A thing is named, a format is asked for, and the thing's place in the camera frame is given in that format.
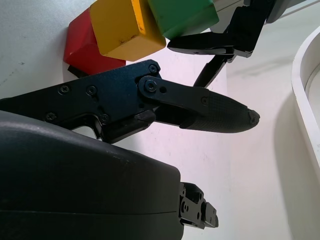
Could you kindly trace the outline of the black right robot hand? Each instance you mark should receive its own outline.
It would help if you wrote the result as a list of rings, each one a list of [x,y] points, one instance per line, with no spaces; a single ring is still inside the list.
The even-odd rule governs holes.
[[[158,122],[240,133],[260,115],[145,60],[0,101],[3,240],[180,240],[219,225],[179,170],[115,146]]]

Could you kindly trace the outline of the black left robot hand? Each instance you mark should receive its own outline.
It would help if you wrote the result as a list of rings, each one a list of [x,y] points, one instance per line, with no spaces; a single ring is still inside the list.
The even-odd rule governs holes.
[[[213,55],[197,77],[195,87],[208,87],[226,63],[252,55],[264,24],[278,20],[289,0],[247,0],[238,6],[224,32],[204,32],[175,37],[167,47],[189,55]]]

